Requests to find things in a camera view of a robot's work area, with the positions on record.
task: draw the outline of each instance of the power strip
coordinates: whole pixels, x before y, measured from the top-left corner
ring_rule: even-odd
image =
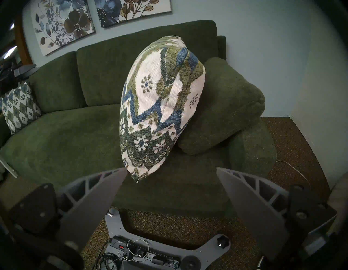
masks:
[[[127,255],[127,259],[131,260],[132,254],[129,252],[127,248],[128,242],[129,242],[129,239],[126,239],[120,236],[114,236],[110,246],[123,251],[124,255]],[[131,252],[134,253],[139,258],[147,259],[157,265],[164,265],[174,269],[179,268],[179,265],[180,265],[179,257],[176,257],[171,254],[166,254],[158,250],[153,250],[151,248],[149,249],[149,252],[148,252],[147,246],[139,245],[138,243],[134,243],[134,242],[129,243],[128,247],[131,250]]]

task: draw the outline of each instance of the throw pillow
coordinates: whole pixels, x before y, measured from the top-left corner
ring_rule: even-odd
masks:
[[[158,170],[196,111],[205,68],[177,36],[151,43],[124,84],[120,146],[125,167],[138,182]]]
[[[41,116],[40,108],[33,99],[33,92],[25,82],[0,99],[0,107],[11,134],[15,134]]]

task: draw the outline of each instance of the light blue wall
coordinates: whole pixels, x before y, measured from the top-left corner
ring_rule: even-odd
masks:
[[[42,66],[78,48],[161,25],[214,20],[227,37],[227,61],[266,97],[263,116],[289,116],[302,85],[310,46],[305,0],[171,0],[173,12],[102,29],[94,0],[87,0],[96,34],[43,56],[35,38],[30,5],[23,28],[33,62]]]

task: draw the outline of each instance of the white cable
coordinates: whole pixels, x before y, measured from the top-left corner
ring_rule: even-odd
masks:
[[[130,252],[132,255],[138,257],[138,255],[134,254],[134,253],[131,252],[131,250],[129,249],[128,244],[129,244],[129,242],[130,242],[132,239],[129,239],[129,240],[128,240],[128,242],[127,242],[127,248],[128,248],[129,252]],[[138,241],[143,241],[143,242],[145,242],[145,244],[147,244],[147,246],[148,246],[148,252],[146,252],[146,254],[141,258],[141,259],[144,259],[144,258],[147,256],[147,254],[149,253],[149,251],[150,251],[150,246],[149,246],[148,242],[146,242],[144,239],[141,239],[141,238],[138,238],[138,240],[133,241],[133,243],[138,242]]]
[[[284,161],[284,160],[276,160],[276,162],[285,162],[286,164],[288,164],[291,168],[293,168],[295,171],[297,171],[300,175],[303,176],[304,179],[306,179],[307,183],[309,184],[310,189],[312,189],[312,186],[310,185],[310,182],[307,180],[307,178],[295,167],[291,166],[288,162]]]
[[[128,248],[129,252],[130,252],[132,255],[134,255],[135,257],[139,258],[136,254],[134,254],[133,252],[131,252],[131,250],[129,249],[128,244],[129,244],[129,242],[130,242],[132,239],[129,239],[129,240],[128,240],[128,242],[127,242],[127,248]],[[135,240],[133,243],[138,242],[138,241],[144,241],[145,244],[148,246],[148,251],[146,252],[146,254],[145,254],[143,257],[141,257],[141,259],[144,259],[144,258],[148,255],[148,253],[149,253],[149,251],[150,251],[150,246],[149,246],[149,243],[148,243],[147,241],[145,241],[144,239],[141,239],[141,238],[138,238],[138,240]],[[126,259],[125,257],[123,257],[123,259],[126,260],[126,261],[129,261],[129,262],[145,262],[145,261],[146,261],[146,259],[144,259],[143,261],[128,260],[128,259]]]
[[[123,257],[123,259],[126,260],[126,261],[129,261],[129,262],[145,262],[145,261],[146,261],[146,259],[143,260],[143,261],[128,260],[128,259],[126,259],[125,257]]]

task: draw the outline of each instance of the brown carpet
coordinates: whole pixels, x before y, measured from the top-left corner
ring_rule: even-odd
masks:
[[[263,117],[263,120],[275,142],[277,159],[287,161],[302,172],[310,182],[312,190],[326,200],[330,190],[325,176],[307,141],[292,120],[281,117]],[[283,162],[276,162],[268,174],[268,179],[287,190],[295,183],[308,185],[299,173]],[[0,198],[4,202],[7,201],[7,207],[14,205],[21,196],[29,192],[28,189],[33,188],[26,181],[21,184],[19,181],[12,177],[0,188]],[[12,195],[9,195],[8,190],[11,190],[12,183],[12,187],[22,187],[19,194],[13,195],[11,192]],[[261,255],[255,240],[238,218],[188,217],[129,210],[121,211],[121,217],[125,229],[129,232],[186,249],[198,248],[217,233],[226,234],[231,240],[231,248],[210,265],[210,270],[255,269]],[[82,252],[86,269],[91,268],[99,249],[108,237],[103,220]]]

